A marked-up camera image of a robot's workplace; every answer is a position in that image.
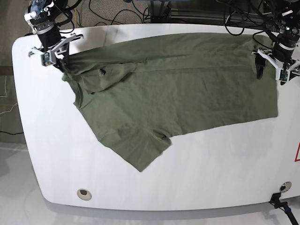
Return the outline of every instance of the round hole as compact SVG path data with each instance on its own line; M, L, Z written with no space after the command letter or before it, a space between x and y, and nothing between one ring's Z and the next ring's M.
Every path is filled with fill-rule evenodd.
M86 195L88 192L87 192L86 190L80 190L80 193L81 193L82 195Z
M287 192L289 189L291 189L292 187L292 183L290 181L284 183L283 185L281 185L279 191L281 193Z
M79 189L77 195L80 199L85 201L89 201L92 198L92 194L86 189Z

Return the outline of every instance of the white tabletop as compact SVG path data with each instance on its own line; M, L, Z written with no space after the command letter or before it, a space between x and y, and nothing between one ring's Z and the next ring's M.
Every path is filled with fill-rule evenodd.
M75 32L84 39L71 43L71 54L138 38L226 30L193 24L131 24ZM254 32L245 30L245 34ZM295 162L300 78L278 86L277 118L173 137L172 146L138 172L97 141L73 105L75 95L61 80L62 73L43 67L37 55L27 56L34 46L40 46L36 35L21 37L12 54L25 138L48 201L119 210L209 209L267 202L286 181L292 182L292 188L283 197L300 195L300 162ZM300 59L298 49L294 58ZM90 201L77 196L81 188L92 193Z

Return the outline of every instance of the red warning label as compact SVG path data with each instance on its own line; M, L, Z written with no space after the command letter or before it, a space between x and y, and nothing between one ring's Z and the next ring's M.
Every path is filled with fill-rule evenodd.
M300 143L299 143L299 146L298 146L298 151L297 151L297 154L296 154L295 162L300 161L299 149L300 149Z

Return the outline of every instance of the black cable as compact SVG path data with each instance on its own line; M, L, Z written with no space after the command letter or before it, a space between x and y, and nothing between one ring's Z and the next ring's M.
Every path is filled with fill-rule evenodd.
M264 29L263 26L261 25L249 25L249 26L246 26L245 28L249 28L249 29Z
M233 8L237 13L239 13L241 19L242 19L242 23L243 23L243 26L242 26L242 31L238 34L233 34L229 31L229 29L227 28L227 23L226 23L226 19L225 19L225 16L226 16L226 10L227 10L227 7L225 7L224 9L224 14L223 14L223 21L224 21L224 26L225 26L225 29L227 30L227 32L233 36L240 36L244 33L244 30L245 30L245 19L244 19L244 16L243 16L243 12L241 13L241 10L239 10L238 8L230 5L230 2L232 2L232 0L229 0L229 2L222 2L222 1L219 1L219 0L216 0L216 2L218 3L221 3L221 4L224 4L226 5L227 7L230 7L230 8Z
M72 17L70 17L70 16L68 16L67 15L67 13L66 12L63 12L55 3L54 3L54 5L56 6L56 8L61 12L61 13L63 13L67 18L71 18L71 24L72 24L72 26L73 26L73 28L72 28L72 30L71 31L69 31L69 32L61 32L60 31L60 33L61 34L69 34L69 33L71 33L71 32L73 32L74 30L75 30L75 25L74 25L74 23L73 23L73 21L72 21Z
M100 21L100 22L97 22L93 27L96 27L99 23L104 23L105 25L107 25L105 22Z
M122 10L119 11L119 12L116 14L116 16L113 18L111 25L113 24L113 22L114 22L114 20L117 18L117 16L118 16L121 12L124 12L124 11L133 12L134 14L136 14L136 15L140 18L141 23L143 23L142 18L141 18L140 15L138 15L135 11L132 11L132 10L130 10L130 9L122 9Z
M237 23L231 22L231 17L233 16L233 14L234 14L235 12L236 12L236 11L230 12L230 9L229 9L229 16L228 16L228 19L226 19L225 21L223 21L224 25L225 25L225 24L227 25L228 23L239 24L239 23L242 22L242 21L237 22Z
M247 10L248 14L250 13L250 10L251 10L251 6L250 6L250 2L248 2L248 10Z
M254 33L254 34L252 35L252 38L253 38L253 40L254 40L256 43L260 44L261 46L263 46L263 47L265 47L265 48L268 48L268 49L272 49L271 47L268 47L268 46L266 46L266 45L260 43L258 40L255 39L255 35L261 34L261 33L264 33L264 32L266 32L266 30L262 30L262 31L256 32L256 33Z
M265 23L268 23L268 22L272 22L266 15L264 15L264 14L262 14L260 11L259 11L259 9L257 9L253 4L252 4L252 2L251 2L251 0L248 0L248 2L249 2L249 4L250 4L250 6L251 6L251 8L254 10L254 12L257 14L257 15L259 15L263 20L264 20L264 22Z
M80 13L79 13L79 11L76 9L76 12L77 12L77 14L78 14L78 17L79 17L79 23L77 23L77 25L79 26L79 27L84 27L84 26L82 26L82 24L81 24L81 17L80 17Z
M62 22L56 23L56 25L57 25L58 27L61 27L62 25L65 25L65 24L69 23L69 22L72 20L73 14L71 13L71 11L66 11L66 12L63 13L63 14L67 17L67 19L64 20L64 21L62 21Z
M24 35L24 37L25 36L30 36L30 35L33 35L33 33L32 32L31 33L27 33L27 34Z
M78 0L74 5L70 6L69 8L66 8L65 10L71 11L72 9L76 8L80 4L81 1L82 0Z
M83 3L81 4L81 6L80 6L80 14L81 14L81 16L80 16L80 24L82 25L82 19L83 19Z
M263 3L263 0L261 0L261 2L259 3L259 5L257 7L258 9L261 7L262 3Z
M270 202L269 202L270 203ZM274 206L275 207L275 204L272 204L272 203L270 203L272 206ZM284 209L282 209L282 208L278 208L278 209L281 209L283 212L285 212L285 210Z
M143 20L144 23L145 23L145 20L146 20L145 16L146 16L146 17L149 16L149 8L148 8L148 7L145 8L145 10L144 10L144 12L143 12L143 14L142 14L142 20Z
M133 2L133 0L131 1L132 4L133 4L133 7L140 13L140 14L143 14L140 10L138 10L138 8L135 6L135 3Z
M5 132L5 131L0 131L0 133L5 133L5 134L8 134L8 135L20 135L20 134L24 134L24 132L20 132L20 133L11 134L11 133L9 133L9 132Z
M100 15L98 15L97 13L95 13L91 8L90 8L90 3L91 3L91 0L89 0L89 10L96 16L98 16L99 18L103 19L103 20L106 20L106 21L110 21L110 22L113 22L113 23L119 23L119 24L123 24L122 22L118 22L118 21L113 21L113 20L110 20L110 19L106 19Z
M231 19L229 18L227 23L229 23L229 24L232 24L232 23L233 23L234 25L236 25L237 27L239 27L238 24L242 23L242 21L239 21L239 22L231 22Z

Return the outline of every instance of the olive green shirt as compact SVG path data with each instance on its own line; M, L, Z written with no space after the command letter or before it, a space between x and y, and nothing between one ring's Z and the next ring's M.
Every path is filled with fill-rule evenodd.
M275 69L256 79L257 48L249 35L150 37L71 55L63 80L97 139L142 171L172 136L277 117Z

